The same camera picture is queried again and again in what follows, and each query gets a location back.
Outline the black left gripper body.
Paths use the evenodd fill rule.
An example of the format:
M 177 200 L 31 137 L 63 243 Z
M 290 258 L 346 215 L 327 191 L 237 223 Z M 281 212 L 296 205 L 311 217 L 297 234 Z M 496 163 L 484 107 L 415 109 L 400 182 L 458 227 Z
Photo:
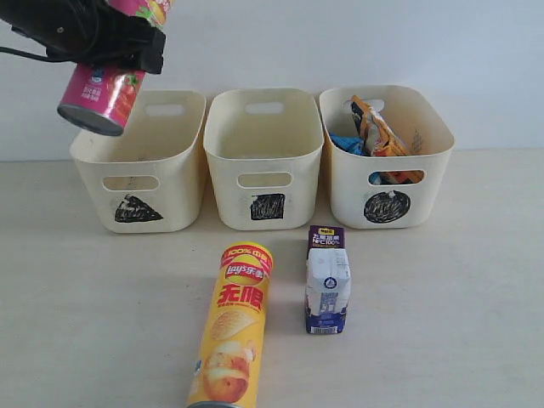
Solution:
M 46 55 L 88 65 L 162 72 L 166 12 L 154 1 L 58 1 L 66 22 L 56 23 Z

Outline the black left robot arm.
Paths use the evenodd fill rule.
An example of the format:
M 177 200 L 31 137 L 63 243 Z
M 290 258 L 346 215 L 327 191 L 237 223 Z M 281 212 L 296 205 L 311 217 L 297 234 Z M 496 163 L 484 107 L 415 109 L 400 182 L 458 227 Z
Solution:
M 162 73 L 166 35 L 145 18 L 125 14 L 106 1 L 2 1 L 1 20 L 46 52 L 2 47 L 3 54 Z

